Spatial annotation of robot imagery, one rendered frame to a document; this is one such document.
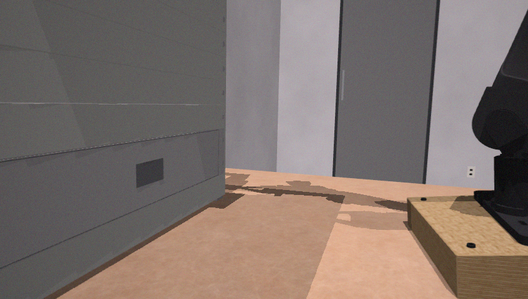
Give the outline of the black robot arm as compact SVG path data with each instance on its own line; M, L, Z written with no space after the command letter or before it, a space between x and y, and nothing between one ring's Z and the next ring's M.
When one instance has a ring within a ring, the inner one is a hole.
M494 157L494 190L474 191L474 199L528 246L528 10L492 87L483 93L472 129L483 145L502 153Z

